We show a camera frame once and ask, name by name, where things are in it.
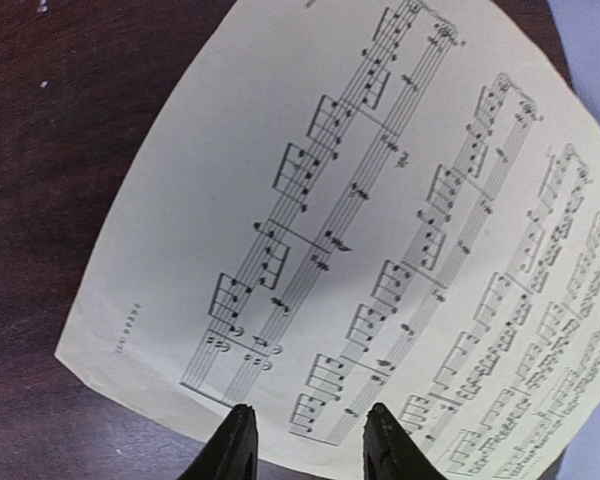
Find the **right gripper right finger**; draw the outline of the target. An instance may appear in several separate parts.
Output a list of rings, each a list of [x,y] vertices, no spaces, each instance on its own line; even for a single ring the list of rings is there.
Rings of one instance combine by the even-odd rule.
[[[390,410],[380,402],[367,414],[363,474],[369,480],[443,480]]]

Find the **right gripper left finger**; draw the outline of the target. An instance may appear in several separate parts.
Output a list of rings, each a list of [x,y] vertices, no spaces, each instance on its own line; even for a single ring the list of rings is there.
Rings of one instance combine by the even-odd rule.
[[[237,404],[178,480],[255,480],[257,469],[255,410]]]

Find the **yellowed sheet music paper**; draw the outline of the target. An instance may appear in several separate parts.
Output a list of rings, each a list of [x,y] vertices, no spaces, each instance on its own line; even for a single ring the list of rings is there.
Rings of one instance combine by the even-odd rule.
[[[239,1],[151,127],[56,358],[199,441],[536,479],[600,402],[600,127],[491,1]]]

